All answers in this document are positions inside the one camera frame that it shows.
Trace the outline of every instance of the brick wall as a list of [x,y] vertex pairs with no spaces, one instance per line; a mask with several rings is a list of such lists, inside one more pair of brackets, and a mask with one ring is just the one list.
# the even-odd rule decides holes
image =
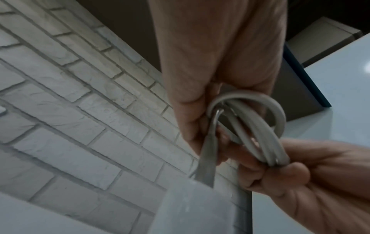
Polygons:
[[[198,163],[160,72],[74,0],[0,0],[0,106],[0,191],[111,233],[146,233]],[[236,167],[215,190],[246,233]]]

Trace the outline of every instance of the skin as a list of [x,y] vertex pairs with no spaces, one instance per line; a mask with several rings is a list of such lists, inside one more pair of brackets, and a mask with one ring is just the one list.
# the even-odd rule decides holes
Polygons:
[[[199,154],[222,84],[270,94],[286,31],[285,0],[149,0],[162,75],[183,138]],[[257,112],[263,109],[249,103]],[[220,161],[315,233],[370,233],[369,149],[283,140],[292,163],[267,168],[219,129]]]

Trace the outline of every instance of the blue edge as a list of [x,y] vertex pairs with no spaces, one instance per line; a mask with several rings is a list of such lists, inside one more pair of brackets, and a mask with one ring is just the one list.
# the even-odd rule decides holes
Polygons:
[[329,101],[325,98],[322,92],[317,88],[315,83],[303,69],[302,65],[298,62],[298,60],[294,57],[292,52],[290,52],[287,45],[284,45],[284,53],[283,58],[285,61],[290,65],[293,71],[298,75],[301,79],[303,84],[308,88],[308,90],[312,93],[312,95],[316,98],[316,100],[323,106],[323,107],[331,107]]

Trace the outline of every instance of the white cable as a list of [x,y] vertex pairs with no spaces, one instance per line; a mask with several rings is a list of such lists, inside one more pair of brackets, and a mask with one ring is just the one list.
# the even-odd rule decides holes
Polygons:
[[[275,116],[276,125],[274,130],[242,100],[255,101],[271,110]],[[229,120],[241,142],[254,157],[261,162],[267,163],[270,167],[290,163],[290,159],[279,141],[284,132],[286,117],[284,110],[277,101],[268,95],[258,92],[231,91],[218,95],[209,104],[207,108],[207,116],[209,118],[212,110],[220,104],[220,108],[224,109],[224,115]],[[253,137],[259,144],[259,148],[246,133],[243,124],[250,129]]]

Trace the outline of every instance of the hand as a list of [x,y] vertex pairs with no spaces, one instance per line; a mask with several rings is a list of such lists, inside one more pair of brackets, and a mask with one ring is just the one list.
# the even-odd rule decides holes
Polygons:
[[283,139],[292,163],[267,168],[242,147],[242,188],[269,195],[317,234],[370,233],[370,149],[333,141]]
[[286,1],[149,4],[168,97],[183,138],[199,154],[208,129],[205,111],[222,83],[270,94],[281,65]]

